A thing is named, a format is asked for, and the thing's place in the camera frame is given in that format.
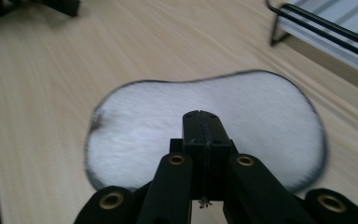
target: white fuzzy pad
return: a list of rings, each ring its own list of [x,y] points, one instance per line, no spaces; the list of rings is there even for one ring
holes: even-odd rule
[[[240,153],[260,159],[289,190],[312,182],[325,160],[324,128],[308,99],[265,71],[193,82],[141,81],[113,91],[94,111],[87,172],[96,189],[138,189],[151,181],[182,116],[218,116]]]

